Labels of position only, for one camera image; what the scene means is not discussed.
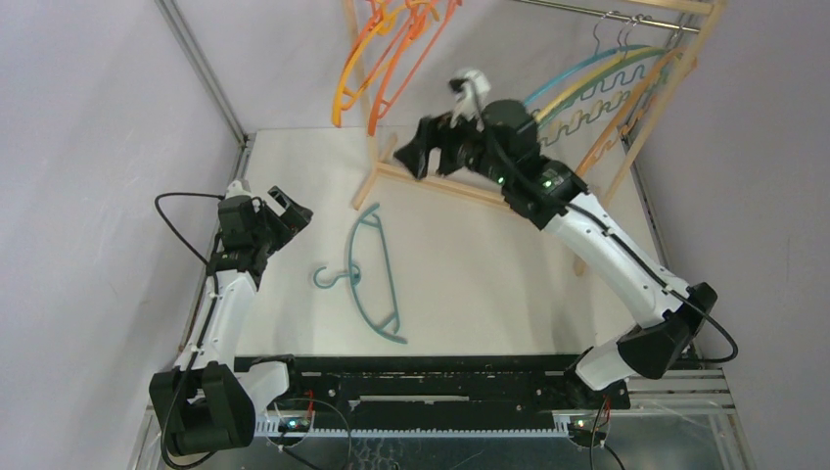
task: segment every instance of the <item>wooden rack leg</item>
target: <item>wooden rack leg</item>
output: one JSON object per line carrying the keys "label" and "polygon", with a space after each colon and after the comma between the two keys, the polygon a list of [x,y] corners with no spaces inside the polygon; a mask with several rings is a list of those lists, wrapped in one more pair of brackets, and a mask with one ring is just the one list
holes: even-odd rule
{"label": "wooden rack leg", "polygon": [[[351,38],[351,43],[354,44],[357,41],[358,34],[357,14],[354,10],[354,0],[343,0],[343,13],[346,17],[348,36]],[[366,81],[366,68],[363,67],[362,59],[358,59],[357,63],[354,65],[354,75],[357,83],[363,83]],[[368,125],[370,109],[371,106],[369,104],[369,97],[366,93],[363,93],[360,96],[360,113],[363,117],[364,125]],[[369,195],[369,191],[372,190],[372,186],[374,186],[375,181],[378,180],[378,160],[380,159],[378,152],[378,139],[375,138],[375,136],[367,136],[366,146],[368,148],[369,162],[372,164],[372,169],[369,170],[369,175],[357,191],[354,199],[351,200],[351,206],[356,210],[360,209],[360,206],[363,205],[363,201],[366,200],[366,196]]]}
{"label": "wooden rack leg", "polygon": [[387,145],[384,147],[384,153],[381,155],[379,160],[372,162],[372,169],[369,170],[369,175],[366,176],[366,180],[363,181],[363,185],[360,186],[360,189],[357,191],[354,199],[351,200],[351,206],[356,210],[363,206],[363,202],[366,201],[366,197],[369,196],[369,192],[372,191],[372,187],[378,180],[378,175],[380,174],[378,170],[379,164],[386,162],[392,156],[392,152],[394,152],[394,147],[396,145],[397,134],[393,133],[389,140],[387,140]]}

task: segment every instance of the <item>metal hanging bar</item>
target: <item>metal hanging bar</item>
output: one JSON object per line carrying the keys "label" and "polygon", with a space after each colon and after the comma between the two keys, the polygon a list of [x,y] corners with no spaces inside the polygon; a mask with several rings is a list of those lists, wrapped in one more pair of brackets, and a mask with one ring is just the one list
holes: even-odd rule
{"label": "metal hanging bar", "polygon": [[[522,3],[529,3],[531,5],[539,5],[541,7],[555,8],[557,10],[564,10],[566,12],[581,13],[583,15],[590,15],[592,17],[598,17],[598,18],[605,17],[606,19],[616,20],[618,22],[628,22],[628,23],[630,23],[630,22],[634,21],[634,17],[621,15],[619,13],[610,13],[609,14],[608,12],[603,12],[601,10],[593,10],[593,9],[590,9],[590,8],[577,7],[577,6],[574,6],[574,5],[566,5],[564,3],[549,2],[547,0],[514,0],[514,1],[522,2]],[[700,32],[700,29],[698,27],[687,26],[685,24],[675,24],[675,23],[661,22],[659,20],[640,20],[638,24],[644,24],[644,25],[651,26],[651,27],[658,27],[660,29],[668,29],[669,31],[691,32],[691,33],[694,33],[694,34],[697,34],[698,32]]]}

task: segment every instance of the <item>wire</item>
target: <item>wire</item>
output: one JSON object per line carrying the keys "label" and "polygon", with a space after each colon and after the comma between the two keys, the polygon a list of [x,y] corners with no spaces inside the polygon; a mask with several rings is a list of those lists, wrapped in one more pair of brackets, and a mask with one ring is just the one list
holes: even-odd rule
{"label": "wire", "polygon": [[[210,319],[213,317],[213,311],[216,308],[216,302],[219,299],[219,281],[215,272],[213,273],[212,279],[213,296],[210,300],[210,308],[207,311],[205,324],[202,326],[202,332],[200,332],[199,340],[196,342],[197,350],[199,350],[202,347],[203,340],[205,339],[205,334],[208,332],[208,327],[210,326]],[[190,361],[188,361],[187,367],[185,367],[184,372],[182,373],[182,376],[179,379],[179,383],[178,385],[176,385],[176,390],[173,392],[173,398],[170,401],[170,408],[167,410],[167,415],[164,417],[164,422],[161,425],[161,459],[163,459],[164,463],[167,464],[167,466],[172,468],[173,470],[189,470],[191,468],[196,468],[199,465],[205,463],[209,458],[213,457],[214,454],[216,454],[216,452],[209,452],[205,456],[193,463],[189,463],[187,465],[180,465],[176,462],[173,462],[173,460],[170,458],[169,452],[167,451],[167,427],[170,423],[170,415],[173,414],[173,408],[176,406],[176,402],[179,399],[179,395],[181,395],[181,392],[184,389],[184,385],[187,383],[188,376],[190,375],[190,371],[193,368],[193,364],[196,362],[196,358],[198,355],[198,351],[195,351],[190,355]]]}
{"label": "wire", "polygon": [[285,453],[286,455],[290,456],[291,458],[293,458],[297,462],[299,462],[299,463],[305,465],[306,467],[310,468],[311,470],[323,470],[322,468],[318,467],[317,465],[314,465],[313,463],[309,462],[308,460],[305,460],[304,458],[300,457],[299,455],[293,453],[288,447],[282,447],[282,448],[280,448],[280,451]]}
{"label": "wire", "polygon": [[588,461],[591,464],[591,470],[594,470],[594,440],[596,439],[596,431],[599,428],[599,417],[602,414],[602,411],[608,405],[610,398],[605,396],[605,399],[602,401],[602,404],[597,409],[597,417],[594,419],[593,429],[591,429],[591,446],[588,449]]}
{"label": "wire", "polygon": [[222,201],[223,199],[225,199],[225,197],[220,196],[218,194],[181,193],[181,192],[164,193],[164,194],[159,194],[158,196],[156,196],[156,200],[155,200],[156,212],[159,213],[161,218],[164,220],[164,223],[167,224],[167,228],[169,228],[170,231],[173,232],[173,235],[175,235],[176,238],[178,238],[179,241],[182,242],[184,244],[184,246],[187,247],[187,249],[190,250],[190,252],[193,253],[196,256],[196,258],[198,258],[199,261],[202,262],[202,264],[207,266],[208,265],[208,260],[205,259],[205,257],[203,257],[202,254],[200,254],[195,248],[193,248],[193,245],[191,245],[190,242],[188,242],[184,238],[184,236],[176,229],[176,227],[173,226],[173,222],[171,222],[170,219],[167,218],[167,215],[161,209],[161,204],[159,204],[159,202],[164,198],[169,198],[169,197],[172,197],[172,196],[187,196],[187,197],[193,197],[193,198],[211,198],[211,199],[218,199],[219,201]]}
{"label": "wire", "polygon": [[679,362],[696,363],[696,364],[703,364],[703,363],[723,364],[723,363],[729,362],[730,360],[737,357],[738,356],[738,344],[735,342],[734,338],[732,338],[732,335],[730,335],[729,332],[726,331],[726,329],[723,328],[723,326],[721,326],[720,323],[718,323],[717,320],[712,318],[708,313],[704,312],[697,305],[692,304],[691,302],[689,302],[688,299],[686,299],[682,295],[680,295],[680,293],[678,293],[674,289],[670,288],[669,284],[666,281],[664,281],[663,278],[660,277],[656,272],[654,272],[654,270],[643,260],[643,258],[641,258],[622,238],[620,238],[620,236],[618,236],[617,234],[611,232],[611,227],[606,225],[605,222],[600,220],[599,217],[597,217],[596,215],[594,215],[590,211],[588,211],[588,210],[586,210],[586,209],[584,209],[584,208],[582,208],[582,207],[580,207],[576,204],[569,203],[569,202],[562,201],[562,200],[558,200],[556,198],[550,198],[550,196],[545,195],[542,192],[542,190],[538,187],[538,185],[536,185],[532,181],[530,181],[521,171],[519,171],[518,168],[516,168],[516,166],[513,164],[513,162],[510,160],[510,158],[507,157],[507,155],[505,154],[504,149],[501,147],[501,144],[498,143],[498,139],[496,139],[495,135],[493,135],[492,129],[490,128],[489,124],[486,122],[486,119],[484,119],[484,111],[482,110],[482,103],[479,100],[479,92],[476,90],[475,84],[469,78],[465,78],[465,80],[470,82],[470,85],[471,85],[470,88],[473,92],[473,100],[476,104],[476,111],[479,114],[479,118],[482,120],[482,127],[484,128],[485,136],[487,137],[487,139],[490,140],[490,144],[495,149],[495,153],[498,156],[498,158],[507,167],[507,169],[509,169],[510,172],[513,173],[513,175],[516,177],[516,179],[518,179],[519,182],[521,182],[528,190],[533,192],[534,195],[536,197],[540,198],[541,200],[543,200],[545,198],[551,199],[556,204],[561,204],[561,205],[565,206],[566,208],[574,210],[574,211],[588,217],[590,220],[592,220],[599,228],[602,229],[603,234],[610,237],[612,240],[614,240],[614,242],[617,243],[617,245],[619,245],[620,248],[622,248],[622,250],[625,251],[631,257],[631,259],[633,259],[634,262],[638,266],[640,266],[646,272],[646,274],[649,275],[649,277],[651,277],[657,284],[660,285],[660,287],[664,290],[664,292],[667,292],[668,294],[672,295],[673,297],[675,297],[676,299],[681,301],[683,304],[685,304],[685,305],[689,306],[690,308],[692,308],[704,320],[709,322],[709,324],[711,324],[715,328],[715,330],[717,330],[717,332],[726,340],[726,342],[729,343],[729,347],[732,348],[732,352],[729,355],[725,356],[725,357],[718,357],[718,358],[714,358],[714,359],[706,359],[706,358],[682,359]]}
{"label": "wire", "polygon": [[[179,240],[181,240],[181,242],[194,255],[196,255],[196,257],[199,258],[199,260],[201,260],[205,264],[205,266],[207,266],[208,261],[206,259],[204,259],[199,254],[199,252],[196,251],[195,248],[193,248],[193,245],[191,245],[179,233],[178,230],[176,230],[176,228],[173,226],[173,224],[170,222],[170,220],[164,215],[164,212],[161,210],[161,206],[159,205],[159,201],[161,199],[163,199],[165,197],[169,197],[169,196],[207,197],[207,198],[216,198],[216,199],[219,199],[219,200],[222,200],[224,198],[221,197],[221,196],[213,195],[213,194],[201,194],[201,193],[165,193],[165,194],[158,195],[156,197],[156,210],[159,212],[159,215],[161,216],[161,218],[164,219],[164,222],[167,224],[167,226],[170,228],[170,230],[173,231],[173,233],[176,235],[176,237]],[[211,255],[214,255],[218,251],[220,241],[221,241],[220,234],[216,233],[216,236],[213,239],[213,248],[210,251]],[[213,280],[213,295],[212,295],[212,299],[210,300],[210,307],[207,310],[207,317],[205,318],[205,323],[202,325],[202,331],[199,333],[199,338],[196,341],[196,349],[197,350],[194,351],[193,353],[191,353],[191,355],[190,355],[190,360],[188,361],[187,366],[184,369],[184,372],[182,372],[182,375],[179,378],[178,385],[176,385],[176,388],[173,391],[173,397],[172,397],[172,400],[170,401],[170,407],[167,409],[167,414],[164,417],[163,422],[161,423],[161,459],[164,461],[164,463],[168,467],[172,468],[173,470],[189,470],[191,468],[196,468],[196,467],[202,465],[203,463],[205,463],[206,461],[208,461],[209,458],[213,457],[216,454],[216,452],[209,452],[209,453],[205,454],[203,457],[201,457],[199,460],[197,460],[193,463],[188,463],[186,465],[180,465],[180,464],[178,464],[178,463],[176,463],[172,460],[172,458],[170,457],[170,453],[167,450],[167,428],[170,424],[170,416],[173,414],[173,409],[175,408],[176,403],[178,402],[179,396],[181,395],[185,384],[187,384],[188,378],[190,376],[190,371],[191,371],[191,369],[193,369],[193,364],[196,362],[196,358],[199,356],[199,351],[198,350],[202,347],[202,344],[205,340],[205,335],[208,333],[208,327],[210,326],[210,320],[213,318],[213,312],[216,309],[216,302],[219,299],[219,279],[218,279],[218,276],[216,276],[215,272],[212,273],[211,276],[212,276],[212,280]],[[200,306],[201,306],[201,304],[196,306],[196,312],[199,311]]]}
{"label": "wire", "polygon": [[340,419],[343,420],[343,424],[346,426],[346,438],[348,439],[348,453],[346,454],[346,462],[344,462],[343,466],[341,467],[343,470],[346,470],[346,468],[348,467],[348,463],[351,461],[351,448],[352,448],[351,428],[348,426],[348,420],[346,420],[346,417],[341,413],[341,411],[338,410],[334,405],[328,403],[327,401],[323,401],[322,399],[307,399],[305,397],[297,397],[295,399],[280,399],[280,401],[307,401],[307,402],[311,402],[311,403],[322,404],[322,405],[328,406],[329,408],[333,409],[338,414],[338,416],[340,416]]}
{"label": "wire", "polygon": [[603,447],[605,448],[605,450],[608,451],[608,453],[611,454],[612,457],[614,457],[614,459],[620,465],[620,470],[625,470],[625,465],[623,465],[623,461],[620,460],[620,456],[617,455],[617,453],[614,452],[614,450],[610,446],[608,446],[607,444],[603,445]]}

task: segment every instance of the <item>red wire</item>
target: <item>red wire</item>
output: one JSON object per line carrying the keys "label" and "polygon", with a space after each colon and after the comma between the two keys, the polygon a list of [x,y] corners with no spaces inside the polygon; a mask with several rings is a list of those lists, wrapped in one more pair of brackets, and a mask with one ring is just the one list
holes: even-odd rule
{"label": "red wire", "polygon": [[[306,393],[306,395],[308,395],[308,397],[309,397],[310,399],[314,400],[314,391],[313,391],[313,390],[309,390],[309,391]],[[308,411],[306,411],[306,412],[305,412],[305,419],[310,420],[310,419],[311,419],[311,413],[312,413],[312,412],[314,412],[314,401],[309,401],[309,402],[308,402]]]}

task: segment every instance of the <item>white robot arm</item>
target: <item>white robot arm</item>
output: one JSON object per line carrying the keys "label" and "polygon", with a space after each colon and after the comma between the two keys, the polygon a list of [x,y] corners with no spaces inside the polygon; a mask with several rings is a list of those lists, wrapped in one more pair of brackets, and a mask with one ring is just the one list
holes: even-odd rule
{"label": "white robot arm", "polygon": [[455,111],[423,117],[395,158],[421,179],[430,152],[440,149],[439,175],[466,167],[498,183],[514,212],[563,240],[622,299],[637,327],[589,349],[566,372],[576,402],[635,373],[662,377],[703,321],[715,324],[709,317],[715,291],[705,283],[689,286],[654,262],[570,168],[542,156],[536,121],[522,103],[498,100],[482,108],[489,84],[477,70],[458,72],[449,86]]}
{"label": "white robot arm", "polygon": [[285,209],[277,215],[247,182],[234,181],[218,204],[216,249],[207,264],[204,297],[193,332],[169,371],[150,383],[161,424],[161,454],[245,447],[254,438],[256,414],[288,390],[285,362],[255,364],[237,379],[232,367],[242,325],[251,309],[268,257],[311,220],[312,212],[274,186],[268,194]]}

